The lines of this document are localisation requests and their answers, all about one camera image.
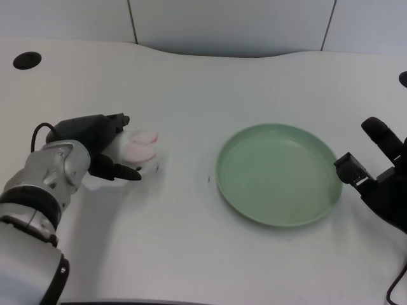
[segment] pink object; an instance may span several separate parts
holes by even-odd
[[[123,150],[123,160],[129,163],[144,163],[155,157],[155,150],[147,145],[129,142]]]
[[[157,142],[158,134],[156,132],[136,132],[130,137],[130,141],[137,144],[148,145]]]

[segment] black hole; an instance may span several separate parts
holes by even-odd
[[[399,75],[399,81],[404,87],[407,88],[407,71]]]
[[[13,66],[18,70],[28,70],[37,66],[41,59],[41,55],[37,52],[22,53],[14,59]]]

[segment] white table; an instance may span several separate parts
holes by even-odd
[[[58,229],[71,262],[63,299],[161,299],[218,305],[382,305],[406,237],[349,186],[335,209],[298,229],[257,225],[219,196],[222,144],[258,123],[304,128],[378,175],[390,162],[360,125],[407,136],[407,57],[304,52],[273,58],[162,53],[127,43],[0,39],[0,184],[22,166],[34,127],[89,114],[130,115],[168,148],[158,175],[72,199]],[[12,61],[38,51],[18,71]],[[393,299],[407,301],[406,279]]]

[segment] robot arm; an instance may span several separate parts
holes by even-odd
[[[101,155],[128,121],[115,114],[59,123],[57,134],[48,134],[47,145],[7,182],[0,195],[1,304],[57,303],[69,263],[55,232],[86,171],[109,180],[141,179],[136,170]]]
[[[367,119],[362,128],[394,166],[374,179],[348,152],[335,162],[336,173],[377,216],[407,233],[407,141],[402,143],[377,118]]]

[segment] white wall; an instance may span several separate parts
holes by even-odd
[[[338,0],[324,51],[407,55],[407,0]]]
[[[130,0],[139,43],[262,57],[320,50],[335,0]],[[407,0],[337,0],[324,51],[407,55]],[[135,42],[127,0],[0,0],[0,36]]]
[[[0,0],[0,36],[134,42],[127,0]]]
[[[320,50],[334,0],[130,0],[139,44],[261,57]]]

